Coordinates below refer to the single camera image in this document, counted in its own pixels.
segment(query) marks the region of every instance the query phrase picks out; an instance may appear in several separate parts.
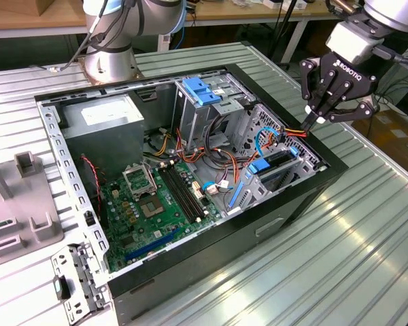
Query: yellow wire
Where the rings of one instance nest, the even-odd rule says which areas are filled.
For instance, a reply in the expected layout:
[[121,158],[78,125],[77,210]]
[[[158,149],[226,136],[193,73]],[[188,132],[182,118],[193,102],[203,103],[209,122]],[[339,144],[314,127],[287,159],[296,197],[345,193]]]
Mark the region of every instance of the yellow wire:
[[160,149],[160,151],[158,151],[158,152],[155,153],[154,155],[155,155],[155,156],[160,156],[160,155],[162,155],[162,154],[165,152],[165,150],[166,150],[166,145],[167,145],[167,143],[168,143],[168,135],[166,134],[166,135],[165,135],[165,139],[163,140],[163,146],[162,146],[162,148]]

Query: ram slot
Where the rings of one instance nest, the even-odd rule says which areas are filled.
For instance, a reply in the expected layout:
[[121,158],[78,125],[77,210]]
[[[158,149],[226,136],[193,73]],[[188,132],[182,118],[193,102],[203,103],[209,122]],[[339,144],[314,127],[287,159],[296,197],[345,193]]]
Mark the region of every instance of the ram slot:
[[189,199],[189,202],[192,205],[192,208],[195,214],[197,215],[196,217],[204,217],[204,212],[199,206],[197,200],[195,199],[195,196],[193,196],[190,193],[188,186],[184,184],[184,182],[182,181],[182,178],[180,177],[176,169],[172,168],[170,173],[171,173],[172,179],[174,180],[174,183],[179,187],[184,197]]
[[173,168],[168,167],[166,169],[160,170],[159,173],[162,177],[163,182],[165,182],[165,185],[172,193],[175,201],[182,209],[189,223],[194,223],[197,217],[203,217],[204,214],[202,210],[200,209],[197,212],[196,206],[192,204],[193,202],[191,202],[191,200],[194,200],[194,198],[188,191],[187,187],[182,182],[178,184],[178,182],[175,180],[175,171],[173,170]]

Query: blue pcie slot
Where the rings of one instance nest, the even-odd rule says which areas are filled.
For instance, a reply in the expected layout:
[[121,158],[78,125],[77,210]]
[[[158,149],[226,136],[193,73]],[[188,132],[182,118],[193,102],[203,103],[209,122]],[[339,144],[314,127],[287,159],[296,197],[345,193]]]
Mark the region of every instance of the blue pcie slot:
[[240,181],[239,185],[237,186],[236,192],[233,195],[233,198],[231,198],[230,204],[228,204],[228,207],[230,207],[230,208],[233,207],[233,205],[234,205],[237,197],[239,196],[240,191],[242,190],[242,188],[243,188],[243,181]]
[[180,228],[177,228],[174,231],[172,231],[170,234],[167,234],[166,236],[163,236],[162,238],[157,239],[156,241],[151,242],[150,244],[147,244],[146,246],[143,246],[142,248],[139,248],[133,251],[132,253],[127,254],[124,260],[125,261],[132,260],[133,258],[137,258],[141,255],[149,253],[152,249],[155,249],[161,245],[167,244],[168,242],[174,239],[175,234],[178,233],[179,231],[180,231]]

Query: blue cable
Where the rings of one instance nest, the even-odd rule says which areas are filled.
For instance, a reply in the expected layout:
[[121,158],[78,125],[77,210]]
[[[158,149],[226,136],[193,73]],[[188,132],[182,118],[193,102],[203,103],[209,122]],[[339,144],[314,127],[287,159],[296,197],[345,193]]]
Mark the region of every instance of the blue cable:
[[180,39],[180,42],[178,42],[177,46],[174,48],[174,50],[178,49],[178,47],[183,43],[184,39],[184,26],[182,28],[182,38]]
[[203,184],[202,188],[205,191],[209,186],[214,185],[215,183],[213,181],[209,181]]
[[257,152],[258,152],[258,153],[260,154],[260,156],[262,156],[262,157],[263,157],[263,152],[262,152],[261,147],[260,147],[260,133],[261,133],[262,131],[264,131],[264,130],[272,132],[276,137],[279,136],[279,132],[276,131],[275,129],[271,128],[271,127],[263,127],[263,128],[261,128],[261,129],[257,132],[257,136],[256,136],[256,149],[257,149]]

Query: robotiq logo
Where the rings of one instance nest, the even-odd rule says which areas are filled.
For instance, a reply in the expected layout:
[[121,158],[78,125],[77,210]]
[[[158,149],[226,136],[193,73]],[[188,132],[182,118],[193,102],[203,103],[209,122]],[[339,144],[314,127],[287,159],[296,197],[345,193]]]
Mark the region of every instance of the robotiq logo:
[[353,78],[361,82],[362,76],[360,76],[356,71],[354,71],[353,69],[351,69],[350,67],[342,63],[340,60],[337,60],[336,62],[334,62],[333,66],[342,68],[345,72],[349,73]]

